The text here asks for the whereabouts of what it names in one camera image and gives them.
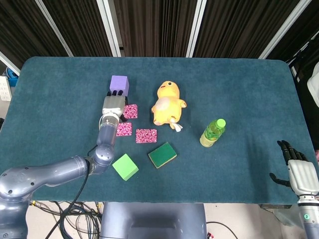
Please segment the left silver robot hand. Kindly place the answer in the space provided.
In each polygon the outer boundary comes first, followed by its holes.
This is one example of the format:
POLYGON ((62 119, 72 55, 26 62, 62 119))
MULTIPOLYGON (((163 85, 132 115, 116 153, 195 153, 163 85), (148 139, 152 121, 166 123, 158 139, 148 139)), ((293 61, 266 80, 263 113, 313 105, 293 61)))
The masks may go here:
POLYGON ((127 119, 124 116, 125 106, 128 104, 128 98, 124 95, 123 90, 109 91, 105 96, 102 115, 114 114, 121 122, 126 122, 127 119))

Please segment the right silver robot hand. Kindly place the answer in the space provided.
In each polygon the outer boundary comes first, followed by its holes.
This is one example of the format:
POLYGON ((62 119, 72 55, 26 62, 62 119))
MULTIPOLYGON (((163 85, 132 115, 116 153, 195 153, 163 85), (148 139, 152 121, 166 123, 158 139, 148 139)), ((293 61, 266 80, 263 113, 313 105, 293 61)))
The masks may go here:
POLYGON ((289 179, 279 179, 274 173, 270 178, 279 185, 291 188, 297 196, 316 196, 319 193, 319 180, 315 165, 306 156, 294 149, 287 141, 277 141, 281 148, 289 179))

